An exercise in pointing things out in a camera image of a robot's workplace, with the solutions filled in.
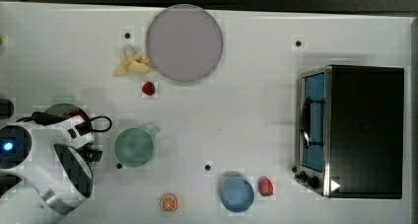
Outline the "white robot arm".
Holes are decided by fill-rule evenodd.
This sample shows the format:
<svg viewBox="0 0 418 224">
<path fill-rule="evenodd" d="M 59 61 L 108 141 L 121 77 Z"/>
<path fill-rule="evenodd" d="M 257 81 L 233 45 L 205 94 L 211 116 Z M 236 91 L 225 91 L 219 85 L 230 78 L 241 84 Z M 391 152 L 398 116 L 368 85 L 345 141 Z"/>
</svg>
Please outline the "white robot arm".
<svg viewBox="0 0 418 224">
<path fill-rule="evenodd" d="M 81 116 L 33 119 L 1 128 L 1 173 L 24 183 L 6 192 L 1 224 L 56 224 L 93 191 L 91 166 L 79 150 L 94 141 Z"/>
</svg>

